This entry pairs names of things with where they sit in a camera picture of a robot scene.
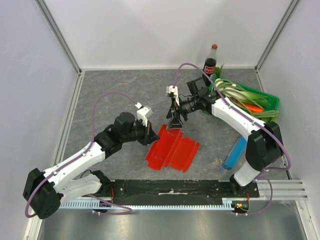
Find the red paper box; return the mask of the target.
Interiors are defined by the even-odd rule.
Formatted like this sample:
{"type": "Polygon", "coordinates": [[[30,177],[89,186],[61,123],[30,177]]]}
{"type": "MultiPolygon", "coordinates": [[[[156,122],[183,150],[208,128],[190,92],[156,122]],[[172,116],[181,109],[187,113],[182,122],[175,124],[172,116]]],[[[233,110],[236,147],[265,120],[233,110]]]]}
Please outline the red paper box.
{"type": "Polygon", "coordinates": [[[159,140],[154,142],[145,157],[147,166],[153,170],[171,167],[187,172],[195,158],[200,143],[184,136],[180,129],[168,130],[164,124],[158,132],[159,140]]]}

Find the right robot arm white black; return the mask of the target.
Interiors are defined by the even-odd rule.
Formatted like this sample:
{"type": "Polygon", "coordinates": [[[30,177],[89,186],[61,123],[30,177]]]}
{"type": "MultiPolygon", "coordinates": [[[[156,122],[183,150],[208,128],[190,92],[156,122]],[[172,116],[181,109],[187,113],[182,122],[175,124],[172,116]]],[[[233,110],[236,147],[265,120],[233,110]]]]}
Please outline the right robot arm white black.
{"type": "Polygon", "coordinates": [[[279,159],[283,151],[283,140],[279,125],[271,121],[266,123],[248,114],[228,97],[217,91],[210,91],[202,78],[188,82],[191,97],[181,100],[177,86],[170,85],[166,93],[171,98],[171,105],[166,118],[167,129],[181,129],[188,114],[206,111],[235,129],[245,139],[245,163],[234,173],[229,181],[229,191],[235,197],[242,196],[248,185],[262,171],[279,159]]]}

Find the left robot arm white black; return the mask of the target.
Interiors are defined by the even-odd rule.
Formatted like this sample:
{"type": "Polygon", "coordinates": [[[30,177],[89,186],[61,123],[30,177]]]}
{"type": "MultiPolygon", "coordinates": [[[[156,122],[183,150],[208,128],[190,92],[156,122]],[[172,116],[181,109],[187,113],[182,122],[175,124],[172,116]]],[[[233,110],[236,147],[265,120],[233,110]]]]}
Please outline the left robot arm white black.
{"type": "Polygon", "coordinates": [[[73,156],[43,171],[35,168],[28,173],[22,194],[27,201],[25,216],[43,220],[67,201],[92,194],[106,196],[110,180],[100,170],[84,178],[75,177],[120,151],[124,143],[137,141],[147,146],[159,139],[150,121],[122,112],[73,156]]]}

